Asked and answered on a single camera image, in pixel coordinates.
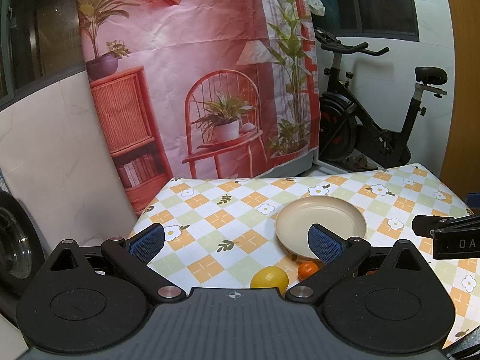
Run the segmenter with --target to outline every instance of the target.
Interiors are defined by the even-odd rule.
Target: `painted chair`
[[[241,118],[241,125],[249,127],[238,139],[218,144],[215,141],[213,129],[205,124],[195,123],[207,114],[206,103],[219,102],[219,96],[238,96],[253,107]],[[231,175],[222,174],[218,157],[221,154],[245,148],[249,174],[253,178],[251,145],[257,142],[260,148],[261,161],[267,164],[267,157],[262,141],[262,126],[260,123],[260,96],[255,83],[245,74],[235,70],[217,70],[200,78],[188,92],[185,100],[185,126],[187,129],[188,156],[182,161],[189,163],[193,179],[197,178],[195,162],[213,157],[219,179]]]

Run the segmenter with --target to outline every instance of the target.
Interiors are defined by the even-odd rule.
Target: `lemon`
[[[275,288],[284,293],[289,286],[289,277],[277,266],[267,266],[258,271],[250,282],[250,288]]]

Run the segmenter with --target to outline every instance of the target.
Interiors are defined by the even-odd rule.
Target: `window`
[[[313,16],[313,24],[336,36],[419,40],[414,0],[321,1],[325,16]]]
[[[76,0],[1,0],[0,52],[0,110],[84,70]]]

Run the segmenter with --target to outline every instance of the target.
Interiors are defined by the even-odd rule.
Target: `bike handlebar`
[[[389,52],[390,49],[388,47],[384,47],[379,51],[372,51],[372,50],[360,50],[361,53],[367,54],[369,56],[382,56],[383,54]]]
[[[345,46],[344,44],[341,44],[341,43],[322,43],[320,47],[322,48],[322,50],[333,51],[334,53],[353,54],[353,53],[357,53],[359,51],[365,50],[368,47],[368,43],[363,42],[363,43],[357,44],[356,46]]]

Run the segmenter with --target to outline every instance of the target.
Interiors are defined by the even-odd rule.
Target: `printed backdrop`
[[[318,145],[307,0],[78,0],[106,142],[140,214],[172,176],[252,178]]]

